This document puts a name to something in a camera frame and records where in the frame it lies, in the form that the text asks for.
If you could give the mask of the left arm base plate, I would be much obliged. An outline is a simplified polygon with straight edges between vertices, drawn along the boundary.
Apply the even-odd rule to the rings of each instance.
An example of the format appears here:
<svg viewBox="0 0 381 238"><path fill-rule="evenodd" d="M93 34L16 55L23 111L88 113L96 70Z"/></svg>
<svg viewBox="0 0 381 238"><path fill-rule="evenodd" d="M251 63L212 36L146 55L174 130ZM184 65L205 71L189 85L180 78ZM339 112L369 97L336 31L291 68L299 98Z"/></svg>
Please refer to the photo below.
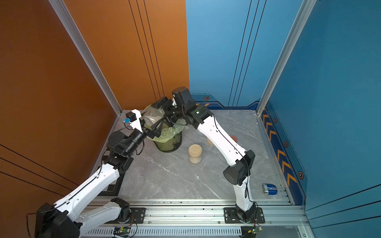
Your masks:
<svg viewBox="0 0 381 238"><path fill-rule="evenodd" d="M124 208L115 220L119 224L142 224L144 222L146 208Z"/></svg>

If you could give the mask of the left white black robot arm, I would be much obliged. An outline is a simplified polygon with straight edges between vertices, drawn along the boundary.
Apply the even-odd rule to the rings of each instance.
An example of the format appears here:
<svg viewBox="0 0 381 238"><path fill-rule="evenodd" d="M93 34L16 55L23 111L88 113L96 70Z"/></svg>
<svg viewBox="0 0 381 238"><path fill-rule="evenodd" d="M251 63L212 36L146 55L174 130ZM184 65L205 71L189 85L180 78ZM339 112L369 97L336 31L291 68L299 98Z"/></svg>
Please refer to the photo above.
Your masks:
<svg viewBox="0 0 381 238"><path fill-rule="evenodd" d="M55 204L45 203L36 212L36 238L80 238L107 222L134 222L130 204L113 198L106 205L84 212L87 205L112 182L123 175L133 162L133 153L147 137L159 137L163 120L145 126L144 120L133 121L136 128L130 135L121 131L111 133L107 141L110 151L100 168L71 193Z"/></svg>

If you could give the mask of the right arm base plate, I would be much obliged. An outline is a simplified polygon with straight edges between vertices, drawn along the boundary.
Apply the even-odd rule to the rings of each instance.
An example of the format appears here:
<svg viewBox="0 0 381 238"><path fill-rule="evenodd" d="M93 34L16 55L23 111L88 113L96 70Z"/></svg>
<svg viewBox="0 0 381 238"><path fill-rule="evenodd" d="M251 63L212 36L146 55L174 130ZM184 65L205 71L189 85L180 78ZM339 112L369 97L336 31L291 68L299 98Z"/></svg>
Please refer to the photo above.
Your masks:
<svg viewBox="0 0 381 238"><path fill-rule="evenodd" d="M223 208L224 221L226 224L264 224L266 222L262 208L255 208L250 220L242 218L236 207Z"/></svg>

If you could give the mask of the red jar lid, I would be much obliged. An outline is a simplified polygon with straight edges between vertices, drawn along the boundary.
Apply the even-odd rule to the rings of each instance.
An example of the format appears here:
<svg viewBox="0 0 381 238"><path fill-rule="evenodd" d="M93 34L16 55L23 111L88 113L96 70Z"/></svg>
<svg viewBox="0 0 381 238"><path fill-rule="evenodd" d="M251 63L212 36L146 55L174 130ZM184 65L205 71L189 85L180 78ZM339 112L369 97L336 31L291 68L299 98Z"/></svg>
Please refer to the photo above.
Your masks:
<svg viewBox="0 0 381 238"><path fill-rule="evenodd" d="M237 137L233 136L233 135L230 135L230 137L237 143L238 140L237 140Z"/></svg>

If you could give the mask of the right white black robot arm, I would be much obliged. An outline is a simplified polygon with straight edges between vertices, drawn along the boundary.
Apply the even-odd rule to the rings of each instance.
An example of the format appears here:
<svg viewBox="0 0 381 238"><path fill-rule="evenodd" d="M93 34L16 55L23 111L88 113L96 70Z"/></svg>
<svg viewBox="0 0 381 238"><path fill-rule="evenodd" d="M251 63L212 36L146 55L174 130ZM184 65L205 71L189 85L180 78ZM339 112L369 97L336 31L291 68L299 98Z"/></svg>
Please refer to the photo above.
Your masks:
<svg viewBox="0 0 381 238"><path fill-rule="evenodd" d="M150 105L153 109L152 116L145 113L146 123L154 132L154 136L159 137L162 134L163 124L170 127L179 126L179 120L184 120L184 125L193 126L205 135L228 163L223 174L234 187L238 219L242 223L253 221L259 210L250 191L250 175L255 153L235 142L207 106L195 102L186 87L176 88L172 94L173 99L162 97Z"/></svg>

